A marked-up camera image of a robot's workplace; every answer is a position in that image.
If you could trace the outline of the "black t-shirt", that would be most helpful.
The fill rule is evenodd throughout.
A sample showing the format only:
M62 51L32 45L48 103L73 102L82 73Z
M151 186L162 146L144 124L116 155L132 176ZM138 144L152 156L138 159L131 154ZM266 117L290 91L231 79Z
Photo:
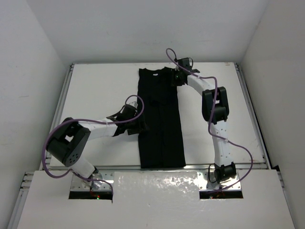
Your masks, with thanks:
M177 88L173 69L139 69L138 96L144 104L148 131L138 135L142 169L181 168L186 165Z

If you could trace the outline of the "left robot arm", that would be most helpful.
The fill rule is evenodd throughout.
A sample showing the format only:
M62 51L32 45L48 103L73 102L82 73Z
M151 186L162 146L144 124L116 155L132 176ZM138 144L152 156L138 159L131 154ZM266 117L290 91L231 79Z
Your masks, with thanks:
M98 170L82 156L88 141L148 130L143 110L138 111L134 105L126 104L119 112L102 120L66 118L47 140L46 151L80 178L91 182Z

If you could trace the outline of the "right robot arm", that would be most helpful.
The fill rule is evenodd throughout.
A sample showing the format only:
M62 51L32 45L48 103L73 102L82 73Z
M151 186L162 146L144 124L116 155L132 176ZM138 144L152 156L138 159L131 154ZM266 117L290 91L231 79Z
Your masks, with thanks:
M202 116L208 122L214 146L214 182L219 184L235 177L236 167L227 140L229 106L226 89L204 79L197 69L192 68L190 58L175 58L174 63L177 67L173 71L172 84L186 84L202 96Z

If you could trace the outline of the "white front cover panel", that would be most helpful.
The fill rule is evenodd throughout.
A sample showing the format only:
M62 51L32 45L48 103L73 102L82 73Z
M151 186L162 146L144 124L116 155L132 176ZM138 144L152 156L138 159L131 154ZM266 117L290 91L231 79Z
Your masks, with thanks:
M292 229L283 190L272 170L242 181L243 198L200 199L178 191L128 191L112 200L69 199L71 176L34 173L20 229Z

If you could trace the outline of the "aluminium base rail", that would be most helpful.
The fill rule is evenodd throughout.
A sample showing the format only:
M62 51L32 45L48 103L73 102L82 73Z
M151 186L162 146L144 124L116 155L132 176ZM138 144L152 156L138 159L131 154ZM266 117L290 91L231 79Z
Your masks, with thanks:
M69 199L112 200L128 191L149 194L178 191L200 199L243 198L239 176L216 182L214 169L203 170L99 170L88 181L72 176Z

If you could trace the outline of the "right aluminium frame rail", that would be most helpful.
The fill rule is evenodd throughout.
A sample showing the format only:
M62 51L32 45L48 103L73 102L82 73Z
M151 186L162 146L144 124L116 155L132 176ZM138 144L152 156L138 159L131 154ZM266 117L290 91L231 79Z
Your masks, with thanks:
M275 170L277 172L279 181L282 186L282 190L285 191L285 185L284 185L284 181L283 181L280 170L277 167L272 166L272 163L271 163L271 160L270 160L270 157L268 154L268 150L265 145L264 137L262 135L262 131L261 131L259 122L257 120L257 116L256 116L256 113L255 113L255 110L253 107L253 103L252 103L252 100L251 100L251 97L250 97L250 94L249 94L249 91L248 91L248 88L247 88L247 85L245 82L245 78L244 78L242 69L237 63L234 63L234 66L235 66L237 76L239 78L239 82L240 82L240 85L241 85L241 88L243 91L243 95L244 95L245 102L246 102L246 105L247 105L247 108L248 108L248 111L250 114L250 118L251 118L253 126L254 126L256 139L258 140L258 145L262 151L262 157L264 159L264 164L266 165L267 169Z

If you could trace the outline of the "aluminium frame rail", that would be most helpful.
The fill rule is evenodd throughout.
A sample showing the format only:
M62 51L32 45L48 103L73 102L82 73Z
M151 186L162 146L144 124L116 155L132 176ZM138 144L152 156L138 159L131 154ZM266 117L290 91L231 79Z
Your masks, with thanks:
M257 116L256 116L256 113L255 113L255 110L253 107L253 103L252 103L252 100L251 100L251 97L250 97L250 94L249 94L249 91L248 91L248 88L247 88L247 85L245 82L245 78L244 78L242 69L237 63L234 63L234 66L235 66L237 76L239 78L239 82L240 82L240 85L241 85L241 88L243 91L243 95L244 95L245 102L246 102L246 105L247 105L247 108L248 108L248 111L250 114L250 118L251 118L253 126L254 126L256 139L258 140L258 145L262 151L262 157L264 159L264 164L266 165L267 169L275 170L277 172L279 181L282 186L282 190L285 191L285 185L284 185L284 181L283 181L280 170L277 167L272 166L272 163L271 163L271 160L270 160L270 157L268 154L268 150L265 145L264 137L262 135L262 131L261 131L259 122L257 120Z
M63 86L61 89L61 93L59 96L59 100L57 103L57 107L56 107L56 110L54 113L54 117L52 120L50 130L52 130L60 121L60 116L62 114L64 102L65 102L65 99L67 96L67 91L68 91L68 88L70 85L73 68L74 68L74 64L72 63L69 66L67 73L65 75L65 78L64 78L64 83L63 83ZM20 221L20 218L22 215L22 211L23 211L23 208L24 208L24 205L26 202L26 198L27 198L30 186L31 186L31 181L34 176L34 172L35 172L34 170L26 171L26 172L24 172L24 174L22 176L18 197L16 199L15 206L13 208L12 214L10 216L9 224L7 226L8 229L16 229L18 227L18 224L19 224L19 221Z

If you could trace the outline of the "left aluminium frame rail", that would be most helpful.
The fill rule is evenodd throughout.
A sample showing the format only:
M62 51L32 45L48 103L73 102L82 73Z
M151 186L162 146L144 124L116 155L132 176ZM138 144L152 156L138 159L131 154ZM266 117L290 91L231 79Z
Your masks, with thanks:
M68 91L68 88L70 85L73 68L74 68L74 64L72 63L69 66L67 73L65 75L65 78L64 78L64 83L63 83L63 86L61 89L61 93L59 96L59 100L57 103L57 107L56 107L56 110L54 113L54 117L52 120L50 130L52 130L60 121L60 116L62 114L64 102L65 102L65 99L67 96L67 91ZM20 221L20 218L22 215L22 211L23 211L23 208L24 208L24 205L26 202L26 198L27 198L30 186L31 186L31 181L34 176L34 172L35 172L34 170L26 171L26 172L24 172L24 174L22 176L18 197L16 199L15 206L13 208L12 214L10 216L9 224L7 226L8 229L16 229L18 227L18 224L19 224L19 221Z

